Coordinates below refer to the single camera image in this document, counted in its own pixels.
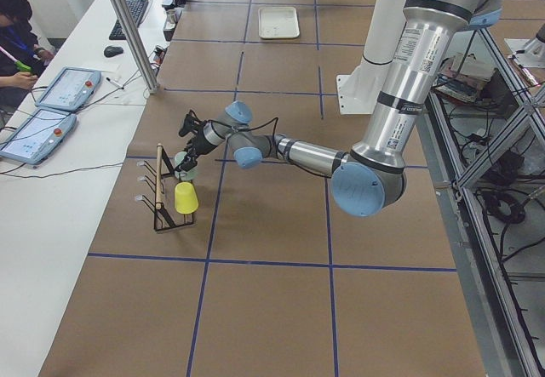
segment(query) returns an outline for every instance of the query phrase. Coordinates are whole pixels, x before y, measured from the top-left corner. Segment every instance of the label sticker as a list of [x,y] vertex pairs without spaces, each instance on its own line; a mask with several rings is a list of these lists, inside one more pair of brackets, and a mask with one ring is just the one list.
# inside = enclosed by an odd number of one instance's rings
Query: label sticker
[[412,71],[435,75],[448,42],[449,37],[437,31],[405,28],[393,62],[405,64]]
[[414,118],[400,117],[393,129],[386,147],[391,150],[401,150],[409,139],[410,131],[414,124]]
[[395,51],[393,60],[402,63],[409,63],[410,58],[415,53],[418,41],[422,35],[422,30],[416,28],[405,28],[401,39],[399,39],[398,48]]

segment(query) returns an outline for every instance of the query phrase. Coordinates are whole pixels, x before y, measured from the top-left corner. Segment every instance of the brown table surface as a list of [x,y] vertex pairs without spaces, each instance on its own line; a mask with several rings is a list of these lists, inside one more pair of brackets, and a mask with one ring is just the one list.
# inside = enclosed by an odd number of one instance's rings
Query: brown table surface
[[[255,125],[360,140],[369,116],[339,114],[335,76],[359,63],[374,2],[190,0],[41,376],[485,375],[416,131],[407,192],[370,218],[340,211],[328,180],[241,170],[223,146],[199,159],[195,226],[157,235],[134,201],[149,190],[136,162],[158,142],[180,151],[190,109],[214,118],[242,100]],[[267,4],[294,6],[301,36],[260,40]],[[533,35],[544,13],[505,0],[492,34]]]

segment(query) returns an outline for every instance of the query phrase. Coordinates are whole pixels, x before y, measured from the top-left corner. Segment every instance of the yellow cup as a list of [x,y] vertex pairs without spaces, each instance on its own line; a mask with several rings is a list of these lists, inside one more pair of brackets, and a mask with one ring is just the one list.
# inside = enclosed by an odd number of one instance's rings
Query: yellow cup
[[191,214],[197,211],[197,193],[192,183],[183,181],[176,185],[174,189],[174,206],[180,214]]

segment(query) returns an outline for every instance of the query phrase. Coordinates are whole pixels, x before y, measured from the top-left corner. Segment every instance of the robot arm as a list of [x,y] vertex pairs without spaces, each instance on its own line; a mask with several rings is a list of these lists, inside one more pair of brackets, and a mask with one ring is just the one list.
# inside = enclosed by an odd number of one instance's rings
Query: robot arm
[[494,24],[500,10],[501,0],[407,0],[405,29],[369,127],[350,152],[281,134],[254,136],[249,128],[251,111],[237,101],[218,120],[182,129],[181,135],[192,131],[195,136],[179,168],[187,170],[199,155],[228,140],[240,167],[253,167],[264,157],[283,159],[331,177],[333,197],[344,211],[373,215],[403,195],[402,153],[452,37],[462,29]]

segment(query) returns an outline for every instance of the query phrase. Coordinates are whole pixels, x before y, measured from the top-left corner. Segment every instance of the black hair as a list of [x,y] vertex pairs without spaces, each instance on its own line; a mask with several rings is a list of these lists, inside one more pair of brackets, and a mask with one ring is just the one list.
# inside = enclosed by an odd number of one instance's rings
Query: black hair
[[32,8],[28,0],[0,0],[0,14],[10,20],[29,20]]

